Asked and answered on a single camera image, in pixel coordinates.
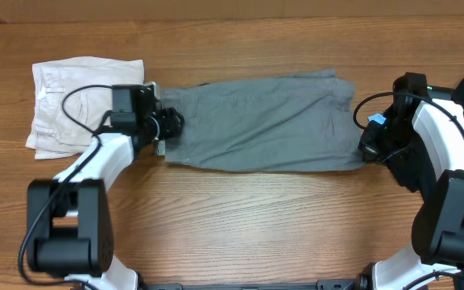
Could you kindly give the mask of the grey shorts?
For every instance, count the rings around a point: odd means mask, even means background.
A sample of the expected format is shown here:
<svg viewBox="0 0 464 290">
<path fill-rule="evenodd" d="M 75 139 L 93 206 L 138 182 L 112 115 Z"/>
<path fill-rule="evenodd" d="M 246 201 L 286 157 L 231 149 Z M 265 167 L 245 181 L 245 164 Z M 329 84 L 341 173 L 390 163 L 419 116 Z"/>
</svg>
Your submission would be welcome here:
<svg viewBox="0 0 464 290">
<path fill-rule="evenodd" d="M 354 84 L 333 69 L 165 89 L 185 120 L 155 153 L 171 164 L 229 172 L 329 172 L 361 168 L 352 120 Z"/>
</svg>

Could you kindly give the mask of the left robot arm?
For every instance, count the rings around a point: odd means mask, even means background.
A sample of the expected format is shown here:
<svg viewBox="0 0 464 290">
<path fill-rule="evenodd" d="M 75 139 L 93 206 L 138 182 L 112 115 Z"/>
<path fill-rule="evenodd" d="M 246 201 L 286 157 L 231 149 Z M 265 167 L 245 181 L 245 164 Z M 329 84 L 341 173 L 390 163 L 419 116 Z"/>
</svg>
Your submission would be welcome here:
<svg viewBox="0 0 464 290">
<path fill-rule="evenodd" d="M 50 286 L 77 289 L 145 289 L 143 277 L 114 253 L 107 193 L 145 147 L 181 134 L 184 117 L 164 107 L 155 82 L 111 85 L 112 107 L 91 134 L 89 148 L 50 180 L 27 188 L 27 232 L 18 252 L 19 274 L 50 275 Z"/>
</svg>

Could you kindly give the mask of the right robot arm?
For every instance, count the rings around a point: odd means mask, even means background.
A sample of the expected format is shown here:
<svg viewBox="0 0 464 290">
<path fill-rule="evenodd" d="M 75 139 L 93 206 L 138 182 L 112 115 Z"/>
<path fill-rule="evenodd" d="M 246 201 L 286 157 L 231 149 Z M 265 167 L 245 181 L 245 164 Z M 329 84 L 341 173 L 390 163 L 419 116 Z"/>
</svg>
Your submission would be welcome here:
<svg viewBox="0 0 464 290">
<path fill-rule="evenodd" d="M 368 118 L 358 149 L 366 163 L 383 164 L 424 202 L 411 242 L 392 257 L 369 263 L 354 289 L 425 289 L 450 277 L 464 284 L 464 111 L 454 89 L 429 85 L 406 72 L 388 92 L 392 104 Z"/>
</svg>

